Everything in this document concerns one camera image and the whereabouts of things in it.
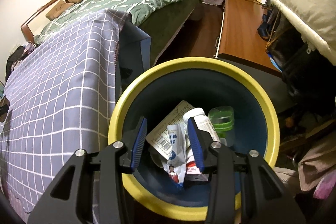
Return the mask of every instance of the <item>blue logo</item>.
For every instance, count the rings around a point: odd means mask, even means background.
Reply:
[[[169,159],[173,160],[176,157],[176,153],[172,150]]]

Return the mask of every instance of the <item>green bedspread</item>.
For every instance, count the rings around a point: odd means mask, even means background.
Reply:
[[[68,24],[76,22],[89,13],[94,13],[104,8],[130,12],[133,24],[139,26],[154,11],[178,1],[180,0],[83,0],[47,24],[42,32],[35,36],[34,41],[37,44],[41,44],[46,38],[52,36]]]

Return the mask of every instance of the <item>headboard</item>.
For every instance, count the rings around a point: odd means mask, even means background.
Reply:
[[[31,31],[31,29],[29,28],[28,24],[35,19],[38,15],[40,15],[43,11],[45,11],[46,9],[48,9],[51,5],[53,5],[55,2],[57,2],[58,0],[51,0],[50,2],[48,2],[46,5],[40,7],[32,16],[29,17],[29,19],[27,19],[22,25],[21,25],[21,30],[23,35],[25,36],[25,39],[27,41],[31,41],[34,42],[34,34]]]

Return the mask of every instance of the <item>silver bolt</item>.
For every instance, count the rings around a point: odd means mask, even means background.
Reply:
[[[259,156],[259,152],[257,150],[251,150],[249,154],[251,157],[254,157],[254,158]]]
[[[211,143],[212,148],[220,148],[221,146],[222,146],[222,144],[220,142],[212,142]]]
[[[81,156],[84,155],[84,153],[85,153],[85,151],[84,151],[83,149],[78,149],[78,150],[75,152],[75,155],[76,155],[77,157],[81,157]]]
[[[113,143],[114,148],[121,148],[121,147],[123,147],[123,145],[124,144],[121,141],[116,141],[116,142]]]

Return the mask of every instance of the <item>white bottle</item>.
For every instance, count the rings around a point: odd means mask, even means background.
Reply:
[[[209,132],[214,141],[221,142],[210,119],[205,115],[202,108],[196,107],[183,115],[183,121],[186,125],[190,117],[194,117],[198,129]]]

